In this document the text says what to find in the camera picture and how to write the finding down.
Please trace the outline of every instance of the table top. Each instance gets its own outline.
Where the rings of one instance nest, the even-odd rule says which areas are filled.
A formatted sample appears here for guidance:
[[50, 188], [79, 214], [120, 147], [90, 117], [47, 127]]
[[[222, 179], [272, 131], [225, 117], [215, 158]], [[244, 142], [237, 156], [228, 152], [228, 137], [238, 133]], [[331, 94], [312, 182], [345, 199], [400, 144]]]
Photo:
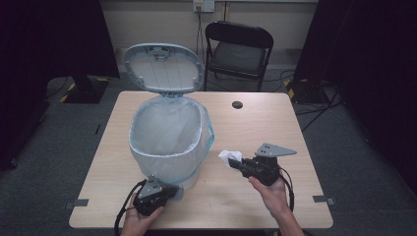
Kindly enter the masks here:
[[[111, 228], [131, 189], [146, 179], [129, 149], [129, 131], [140, 105], [157, 94], [123, 91], [119, 94], [101, 142], [70, 218], [75, 228]], [[261, 196], [242, 174], [224, 165], [218, 155], [239, 150], [252, 158], [262, 143], [295, 149], [278, 164], [291, 176], [294, 214], [302, 228], [330, 228], [327, 203], [315, 203], [323, 191], [294, 110], [285, 93], [193, 92], [186, 94], [208, 110], [214, 143], [193, 188], [181, 201], [168, 201], [153, 229], [269, 229], [276, 228]], [[235, 109], [233, 101], [243, 107]]]

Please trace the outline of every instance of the crumpled paper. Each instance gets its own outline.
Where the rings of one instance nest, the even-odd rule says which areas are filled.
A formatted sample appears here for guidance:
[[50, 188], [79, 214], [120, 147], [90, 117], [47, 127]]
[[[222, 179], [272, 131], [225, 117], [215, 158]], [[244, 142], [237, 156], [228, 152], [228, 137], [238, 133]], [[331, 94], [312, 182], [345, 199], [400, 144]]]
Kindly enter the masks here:
[[242, 152], [238, 150], [223, 150], [218, 157], [224, 162], [224, 164], [228, 167], [229, 165], [229, 159], [234, 159], [238, 161], [242, 161]]

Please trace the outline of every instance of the white trash can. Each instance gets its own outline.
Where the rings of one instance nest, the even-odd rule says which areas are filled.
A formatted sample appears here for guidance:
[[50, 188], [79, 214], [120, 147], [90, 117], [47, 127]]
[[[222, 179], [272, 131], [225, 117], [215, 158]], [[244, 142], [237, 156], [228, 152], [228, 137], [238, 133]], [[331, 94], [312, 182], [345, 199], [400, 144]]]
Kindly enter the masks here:
[[189, 49], [144, 43], [124, 55], [129, 78], [160, 96], [144, 102], [133, 117], [129, 143], [146, 176], [190, 189], [214, 140], [209, 113], [184, 93], [200, 89], [204, 68]]

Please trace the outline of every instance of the chair backrest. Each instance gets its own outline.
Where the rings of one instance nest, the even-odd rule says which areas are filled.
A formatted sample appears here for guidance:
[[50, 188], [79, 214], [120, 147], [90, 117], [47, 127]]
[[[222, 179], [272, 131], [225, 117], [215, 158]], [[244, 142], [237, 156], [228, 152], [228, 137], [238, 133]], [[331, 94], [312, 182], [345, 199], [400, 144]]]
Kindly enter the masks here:
[[273, 47], [273, 38], [265, 29], [230, 22], [213, 22], [206, 27], [206, 39], [252, 47]]

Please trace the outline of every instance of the trash can lid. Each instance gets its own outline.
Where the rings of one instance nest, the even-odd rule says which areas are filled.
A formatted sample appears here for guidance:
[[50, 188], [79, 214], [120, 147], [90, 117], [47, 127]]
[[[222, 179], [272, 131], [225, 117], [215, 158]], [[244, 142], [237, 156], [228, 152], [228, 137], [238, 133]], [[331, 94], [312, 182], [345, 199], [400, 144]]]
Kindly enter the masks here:
[[190, 49], [170, 43], [142, 43], [125, 52], [129, 78], [141, 89], [179, 96], [199, 90], [204, 66]]

